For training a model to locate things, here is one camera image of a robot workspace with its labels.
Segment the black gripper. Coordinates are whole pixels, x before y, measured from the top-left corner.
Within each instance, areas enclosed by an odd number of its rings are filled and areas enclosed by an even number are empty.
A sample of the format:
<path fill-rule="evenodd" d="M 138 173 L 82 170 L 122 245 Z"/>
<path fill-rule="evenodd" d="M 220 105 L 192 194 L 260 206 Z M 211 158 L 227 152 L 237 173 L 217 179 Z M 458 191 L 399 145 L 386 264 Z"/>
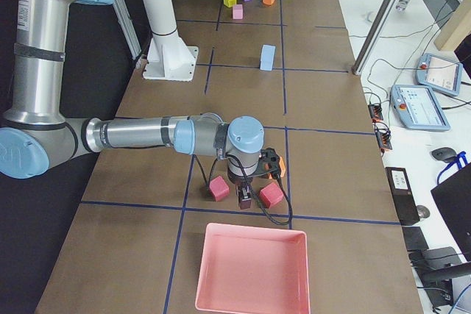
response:
<path fill-rule="evenodd" d="M 241 210 L 247 210 L 251 207 L 252 204 L 252 187 L 251 183 L 257 175 L 247 174 L 238 175 L 234 173 L 230 168 L 227 168 L 228 179 L 235 185 L 235 190 L 237 190 L 238 196 L 238 206 Z"/>

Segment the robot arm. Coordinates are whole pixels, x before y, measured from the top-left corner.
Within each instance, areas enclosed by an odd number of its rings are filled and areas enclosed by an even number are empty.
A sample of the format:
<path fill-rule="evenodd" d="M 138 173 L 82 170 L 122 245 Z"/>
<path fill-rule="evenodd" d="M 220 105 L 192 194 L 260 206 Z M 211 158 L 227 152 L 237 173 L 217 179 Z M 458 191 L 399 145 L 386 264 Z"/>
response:
<path fill-rule="evenodd" d="M 224 112 L 230 102 L 229 117 L 253 110 L 247 95 L 230 98 L 225 93 L 203 99 L 194 85 L 183 85 L 181 93 L 173 84 L 163 91 L 144 82 L 136 93 L 125 91 L 130 69 L 121 63 L 124 41 L 118 33 L 115 16 L 109 9 L 85 5 L 71 7 L 64 32 L 73 62 L 60 69 L 54 86 L 60 92 L 52 104 L 80 122 L 91 117 L 112 118 L 157 112 L 159 103 L 181 115 L 191 107 Z M 160 149 L 125 149 L 107 152 L 101 158 L 91 155 L 53 168 L 32 179 L 1 178 L 1 214 L 18 217 L 53 211 L 68 212 L 78 205 L 80 196 L 99 204 L 155 204 L 169 206 L 183 197 L 183 171 L 186 157 L 176 157 Z"/>

